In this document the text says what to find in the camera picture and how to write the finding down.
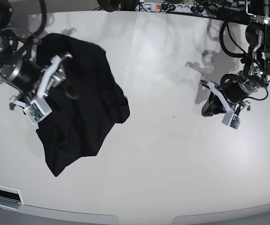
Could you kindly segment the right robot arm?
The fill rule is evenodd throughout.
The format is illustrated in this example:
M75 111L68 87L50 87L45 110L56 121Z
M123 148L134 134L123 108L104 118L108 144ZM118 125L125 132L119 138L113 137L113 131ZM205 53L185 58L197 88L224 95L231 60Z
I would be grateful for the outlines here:
M46 26L47 10L45 1L39 2L42 14L42 22L35 33L26 31L29 37L22 40L14 31L23 31L21 28L10 27L9 21L12 15L11 4L7 0L0 0L0 82L19 91L18 99L30 101L34 89L42 83L44 69L38 67L30 60L30 50L38 40L39 35Z

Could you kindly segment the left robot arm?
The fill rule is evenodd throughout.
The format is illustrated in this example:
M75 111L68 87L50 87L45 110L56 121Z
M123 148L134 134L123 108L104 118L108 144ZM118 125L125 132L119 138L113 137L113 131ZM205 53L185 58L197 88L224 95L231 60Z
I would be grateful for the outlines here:
M245 9L226 9L222 3L224 22L219 32L219 42L225 54L240 59L243 70L237 74L225 74L220 83L201 80L201 85L211 90L210 96L201 110L204 117L233 113L239 116L250 99L264 101L266 97L255 98L253 93L270 86L270 0L247 0ZM249 48L234 53L226 48L224 32L230 31L229 23L248 19L245 37Z

